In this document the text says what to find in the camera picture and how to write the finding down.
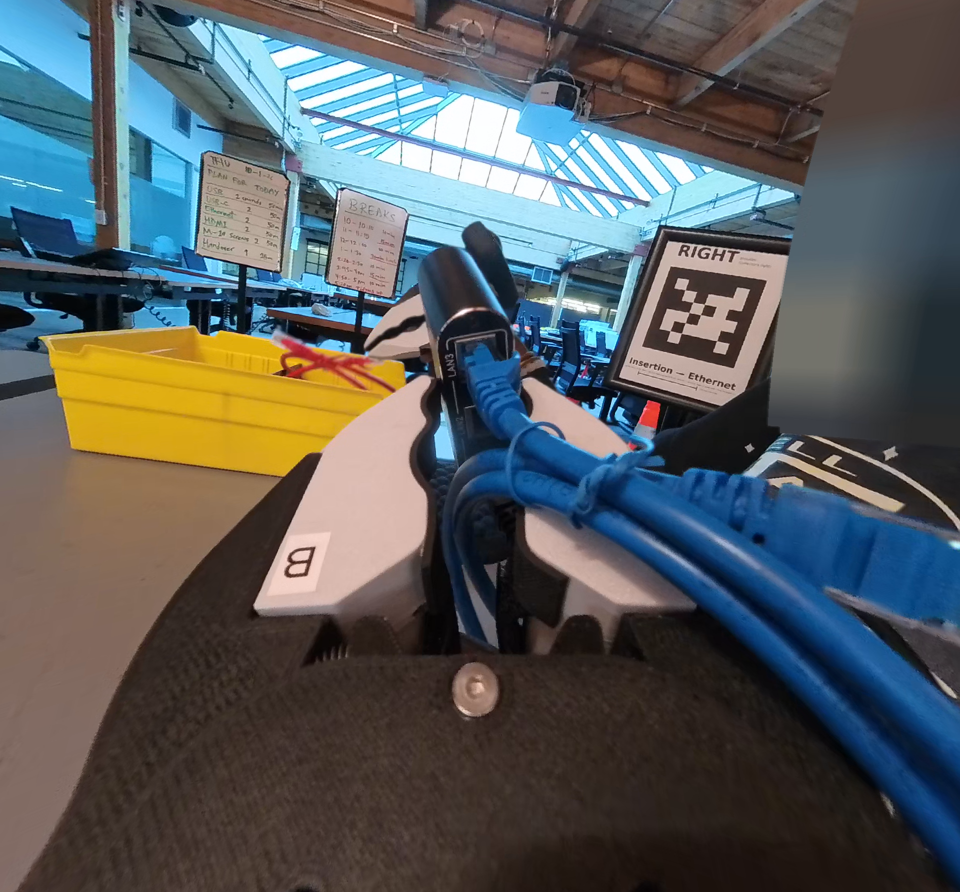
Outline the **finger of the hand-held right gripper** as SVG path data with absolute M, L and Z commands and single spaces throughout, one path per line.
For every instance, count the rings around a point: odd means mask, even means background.
M 377 360 L 402 363 L 408 376 L 427 371 L 429 340 L 426 326 L 393 326 L 373 331 L 365 343 L 365 354 Z
M 421 293 L 412 290 L 390 307 L 377 324 L 378 334 L 403 334 L 412 332 L 426 322 Z

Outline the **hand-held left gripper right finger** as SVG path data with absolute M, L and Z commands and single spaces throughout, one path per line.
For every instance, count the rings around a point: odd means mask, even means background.
M 570 444 L 599 458 L 628 451 L 612 429 L 552 387 L 530 377 L 523 390 L 530 418 L 557 426 Z M 544 507 L 525 508 L 517 521 L 517 602 L 526 615 L 529 653 L 549 653 L 570 618 L 592 617 L 610 652 L 624 615 L 695 608 L 627 550 Z

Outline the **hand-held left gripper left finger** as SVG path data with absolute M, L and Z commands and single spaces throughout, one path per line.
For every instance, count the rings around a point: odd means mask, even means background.
M 450 587 L 429 480 L 438 386 L 414 378 L 326 446 L 255 600 L 259 616 L 326 615 L 347 636 L 378 618 L 402 642 L 445 630 Z

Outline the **yellow plastic bin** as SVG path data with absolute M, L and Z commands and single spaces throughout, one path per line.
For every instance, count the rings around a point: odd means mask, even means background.
M 281 477 L 389 394 L 402 363 L 195 327 L 43 338 L 71 447 Z

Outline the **whiteboard with red underlines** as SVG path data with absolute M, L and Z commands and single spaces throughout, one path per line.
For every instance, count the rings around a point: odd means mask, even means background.
M 325 281 L 367 297 L 392 299 L 408 221 L 400 206 L 354 189 L 337 190 Z

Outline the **group of black office chairs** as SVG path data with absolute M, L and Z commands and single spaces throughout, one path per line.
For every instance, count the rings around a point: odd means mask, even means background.
M 639 420 L 646 400 L 629 398 L 609 387 L 610 357 L 586 347 L 580 324 L 566 324 L 555 334 L 546 334 L 541 320 L 520 316 L 514 327 L 519 334 L 520 357 L 533 353 L 554 370 L 552 388 L 564 398 L 588 411 L 598 412 L 601 421 L 630 431 Z

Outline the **white ceiling projector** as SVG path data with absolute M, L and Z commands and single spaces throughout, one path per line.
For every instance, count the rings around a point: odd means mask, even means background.
M 591 111 L 586 84 L 564 68 L 548 67 L 535 73 L 515 130 L 533 141 L 566 149 L 578 140 Z

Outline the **whiteboard with green underlines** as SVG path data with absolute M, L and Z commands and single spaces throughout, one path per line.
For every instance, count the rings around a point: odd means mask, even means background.
M 195 251 L 206 259 L 282 271 L 287 175 L 214 151 L 200 158 Z

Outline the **framed square marker sign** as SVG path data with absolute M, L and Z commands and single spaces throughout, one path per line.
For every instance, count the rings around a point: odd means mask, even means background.
M 661 226 L 606 382 L 709 412 L 768 376 L 791 240 Z

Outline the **long wooden office desk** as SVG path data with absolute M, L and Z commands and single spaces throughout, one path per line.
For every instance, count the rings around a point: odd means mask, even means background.
M 230 279 L 193 276 L 161 267 L 117 270 L 24 258 L 2 251 L 1 290 L 19 294 L 26 305 L 78 318 L 87 332 L 121 329 L 135 304 L 186 305 L 189 323 L 203 331 L 213 301 L 235 302 Z

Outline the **black swivel desk chair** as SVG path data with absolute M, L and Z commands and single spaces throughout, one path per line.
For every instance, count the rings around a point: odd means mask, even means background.
M 10 208 L 10 215 L 18 237 L 35 257 L 70 262 L 85 253 L 70 219 L 36 214 L 16 206 Z

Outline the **wooden support post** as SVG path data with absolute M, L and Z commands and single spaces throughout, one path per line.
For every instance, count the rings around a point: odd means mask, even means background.
M 89 0 L 92 172 L 96 242 L 127 249 L 131 241 L 129 0 Z

